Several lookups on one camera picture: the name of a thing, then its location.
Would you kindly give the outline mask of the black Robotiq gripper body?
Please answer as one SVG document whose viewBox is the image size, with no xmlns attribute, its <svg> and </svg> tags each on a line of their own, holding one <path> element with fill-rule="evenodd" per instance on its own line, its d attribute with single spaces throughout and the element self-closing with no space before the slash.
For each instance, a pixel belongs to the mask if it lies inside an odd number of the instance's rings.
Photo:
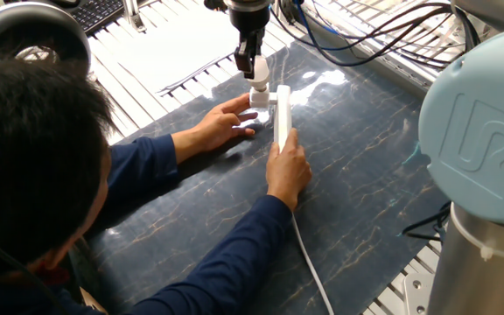
<svg viewBox="0 0 504 315">
<path fill-rule="evenodd" d="M 239 43 L 255 38 L 255 43 L 261 46 L 265 33 L 265 25 L 270 20 L 270 8 L 263 7 L 255 11 L 240 11 L 229 9 L 231 24 L 239 32 Z"/>
</svg>

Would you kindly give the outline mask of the person's left hand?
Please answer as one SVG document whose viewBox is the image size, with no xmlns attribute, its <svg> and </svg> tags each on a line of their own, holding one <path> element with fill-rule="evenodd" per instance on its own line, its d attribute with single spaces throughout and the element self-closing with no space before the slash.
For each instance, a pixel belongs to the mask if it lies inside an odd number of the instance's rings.
<svg viewBox="0 0 504 315">
<path fill-rule="evenodd" d="M 171 134 L 177 164 L 213 151 L 233 138 L 253 136 L 256 133 L 253 129 L 241 126 L 257 118 L 256 112 L 244 114 L 247 109 L 250 109 L 249 93 L 215 106 L 194 127 Z"/>
</svg>

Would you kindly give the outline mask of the person's right hand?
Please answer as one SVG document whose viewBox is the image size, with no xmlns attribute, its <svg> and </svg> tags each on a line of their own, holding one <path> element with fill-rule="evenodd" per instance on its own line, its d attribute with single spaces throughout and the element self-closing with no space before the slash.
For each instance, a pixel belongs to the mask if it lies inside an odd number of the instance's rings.
<svg viewBox="0 0 504 315">
<path fill-rule="evenodd" d="M 305 148 L 298 144 L 298 131 L 291 128 L 283 148 L 273 143 L 266 166 L 267 194 L 281 200 L 292 212 L 298 196 L 312 179 Z"/>
</svg>

